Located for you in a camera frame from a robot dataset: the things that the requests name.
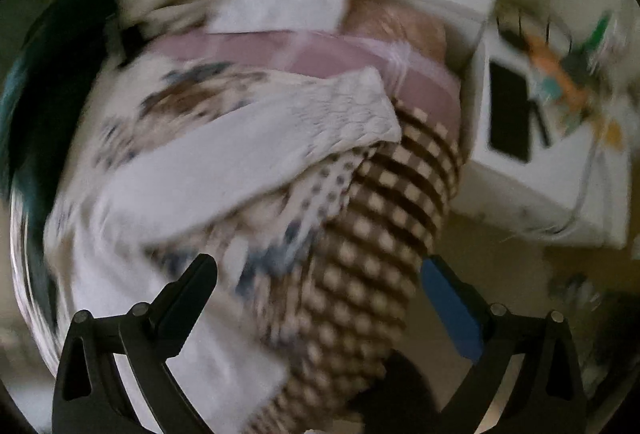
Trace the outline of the colourful clutter on cabinet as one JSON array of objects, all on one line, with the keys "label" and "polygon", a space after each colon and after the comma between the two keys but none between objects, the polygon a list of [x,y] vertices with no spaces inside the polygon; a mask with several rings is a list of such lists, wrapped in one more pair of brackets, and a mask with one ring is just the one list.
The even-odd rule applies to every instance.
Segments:
[{"label": "colourful clutter on cabinet", "polygon": [[529,108],[549,148],[591,126],[596,143],[624,149],[620,122],[608,114],[613,89],[605,68],[626,50],[628,32],[618,12],[606,10],[587,38],[576,42],[562,24],[523,9],[503,9],[495,19],[500,38],[520,52],[530,68]]}]

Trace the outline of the floral fleece blanket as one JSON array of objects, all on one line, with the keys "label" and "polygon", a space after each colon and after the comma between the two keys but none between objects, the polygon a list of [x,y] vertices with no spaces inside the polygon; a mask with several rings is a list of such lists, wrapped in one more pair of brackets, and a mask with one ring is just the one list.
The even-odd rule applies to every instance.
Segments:
[{"label": "floral fleece blanket", "polygon": [[102,68],[46,235],[58,333],[83,308],[126,312],[207,253],[218,286],[172,372],[217,433],[300,433],[383,373],[461,161],[442,124],[385,91],[398,142],[331,154],[171,239],[99,238],[94,200],[116,170],[230,111],[234,101],[216,79],[245,69],[270,70],[153,52],[127,68]]}]

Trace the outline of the pink striped cloth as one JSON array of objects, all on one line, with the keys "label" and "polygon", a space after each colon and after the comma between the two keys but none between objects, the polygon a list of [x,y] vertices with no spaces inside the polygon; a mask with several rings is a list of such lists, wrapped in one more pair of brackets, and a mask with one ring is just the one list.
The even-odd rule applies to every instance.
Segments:
[{"label": "pink striped cloth", "polygon": [[230,61],[326,79],[347,71],[378,70],[388,96],[423,110],[456,140],[460,133],[460,81],[444,64],[406,42],[384,42],[322,32],[165,35],[150,50],[178,61]]}]

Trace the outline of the brown pillow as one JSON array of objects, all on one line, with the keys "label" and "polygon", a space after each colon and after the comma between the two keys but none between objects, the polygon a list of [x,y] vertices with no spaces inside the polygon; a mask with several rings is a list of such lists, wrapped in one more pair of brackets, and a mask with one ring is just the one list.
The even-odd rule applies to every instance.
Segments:
[{"label": "brown pillow", "polygon": [[341,34],[406,42],[434,61],[446,61],[447,37],[442,20],[393,0],[350,0]]}]

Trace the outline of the white bedside cabinet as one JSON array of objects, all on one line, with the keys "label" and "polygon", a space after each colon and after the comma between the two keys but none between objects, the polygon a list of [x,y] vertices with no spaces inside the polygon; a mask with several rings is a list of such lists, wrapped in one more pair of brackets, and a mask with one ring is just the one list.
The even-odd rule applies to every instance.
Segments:
[{"label": "white bedside cabinet", "polygon": [[[465,70],[461,90],[461,149],[464,157],[454,210],[513,235],[558,246],[622,248],[628,237],[631,196],[630,150],[596,143],[591,126],[549,148],[529,108],[529,162],[492,150],[489,138],[489,63],[498,62],[527,83],[526,58],[503,42],[495,19],[488,22]],[[624,103],[614,96],[608,114],[622,125]]]}]

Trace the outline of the black phone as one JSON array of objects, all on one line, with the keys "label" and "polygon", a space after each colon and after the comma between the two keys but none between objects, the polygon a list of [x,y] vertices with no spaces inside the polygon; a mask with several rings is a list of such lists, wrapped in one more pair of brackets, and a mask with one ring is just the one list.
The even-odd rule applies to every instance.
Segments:
[{"label": "black phone", "polygon": [[526,79],[502,64],[491,61],[489,94],[489,147],[528,163],[529,100]]}]

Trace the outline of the dark teal garment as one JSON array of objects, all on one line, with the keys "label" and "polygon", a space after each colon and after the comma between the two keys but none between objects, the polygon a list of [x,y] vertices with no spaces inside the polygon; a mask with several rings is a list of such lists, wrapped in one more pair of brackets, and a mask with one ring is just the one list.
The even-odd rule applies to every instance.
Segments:
[{"label": "dark teal garment", "polygon": [[32,294],[50,327],[58,290],[44,260],[44,225],[117,15],[117,0],[52,0],[27,31],[1,95],[1,195],[22,200]]}]

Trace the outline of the white knit sweater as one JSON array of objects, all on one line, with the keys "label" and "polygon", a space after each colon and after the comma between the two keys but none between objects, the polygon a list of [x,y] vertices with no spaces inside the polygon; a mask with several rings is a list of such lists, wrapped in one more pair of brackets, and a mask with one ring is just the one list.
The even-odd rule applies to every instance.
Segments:
[{"label": "white knit sweater", "polygon": [[278,189],[331,154],[398,142],[378,70],[329,79],[240,70],[216,79],[230,111],[127,162],[96,195],[105,241],[166,240]]}]

